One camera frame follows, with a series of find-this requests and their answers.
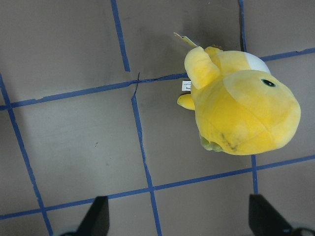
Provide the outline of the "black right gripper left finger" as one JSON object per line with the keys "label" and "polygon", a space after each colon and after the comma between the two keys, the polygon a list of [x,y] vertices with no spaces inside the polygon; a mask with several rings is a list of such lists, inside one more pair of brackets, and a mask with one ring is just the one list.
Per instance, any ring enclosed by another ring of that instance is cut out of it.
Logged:
{"label": "black right gripper left finger", "polygon": [[77,236],[106,236],[109,232],[109,204],[107,196],[98,196],[79,225]]}

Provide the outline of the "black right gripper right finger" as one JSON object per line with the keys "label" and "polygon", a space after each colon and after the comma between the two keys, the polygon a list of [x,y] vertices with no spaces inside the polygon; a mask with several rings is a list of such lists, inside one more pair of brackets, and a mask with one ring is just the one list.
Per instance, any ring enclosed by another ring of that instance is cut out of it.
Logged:
{"label": "black right gripper right finger", "polygon": [[249,196],[249,227],[255,236],[290,236],[293,227],[260,194]]}

